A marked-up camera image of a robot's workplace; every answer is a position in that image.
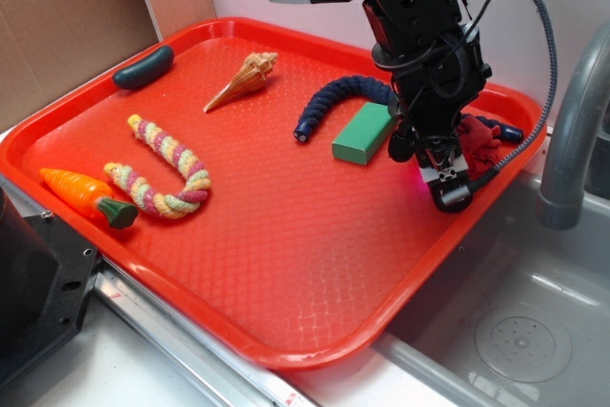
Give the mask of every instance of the striped rope toy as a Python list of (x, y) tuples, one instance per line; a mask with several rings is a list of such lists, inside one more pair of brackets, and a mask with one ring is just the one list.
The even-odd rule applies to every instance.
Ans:
[(186, 180), (186, 186), (180, 193), (162, 194), (130, 166), (114, 162), (104, 166), (104, 173), (147, 214), (178, 219), (197, 210), (201, 202), (208, 198), (208, 189), (212, 184), (203, 163), (191, 150), (151, 121), (133, 114), (127, 122), (133, 129), (135, 138), (144, 141), (155, 153), (178, 169)]

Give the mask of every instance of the white wall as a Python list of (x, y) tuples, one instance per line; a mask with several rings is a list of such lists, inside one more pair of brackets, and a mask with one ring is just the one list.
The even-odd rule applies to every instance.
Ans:
[[(470, 0), (477, 15), (484, 0)], [(359, 0), (350, 4), (280, 5), (268, 0), (213, 0), (216, 14), (245, 16), (370, 49), (375, 43)], [(562, 101), (587, 41), (610, 18), (610, 0), (545, 0), (553, 20), (559, 55)], [(540, 103), (548, 91), (548, 54), (542, 25), (531, 0), (494, 0), (480, 23), (484, 59), (491, 81), (525, 92)]]

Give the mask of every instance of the metal countertop edge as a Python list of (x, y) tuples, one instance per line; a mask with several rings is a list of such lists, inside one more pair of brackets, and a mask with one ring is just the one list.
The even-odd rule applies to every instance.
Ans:
[(318, 406), (276, 374), (235, 354), (106, 261), (93, 292), (215, 405)]

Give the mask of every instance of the gray faucet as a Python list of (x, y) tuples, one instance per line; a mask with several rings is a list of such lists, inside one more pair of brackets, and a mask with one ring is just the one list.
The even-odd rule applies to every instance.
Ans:
[(563, 98), (539, 189), (540, 224), (555, 230), (575, 227), (585, 190), (610, 198), (608, 101), (610, 20), (589, 41)]

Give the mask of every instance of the sink drain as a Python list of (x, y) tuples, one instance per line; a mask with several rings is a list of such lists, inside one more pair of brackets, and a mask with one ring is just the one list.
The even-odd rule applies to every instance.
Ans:
[(536, 383), (557, 376), (570, 362), (565, 328), (534, 307), (495, 309), (477, 327), (477, 350), (491, 370), (513, 381)]

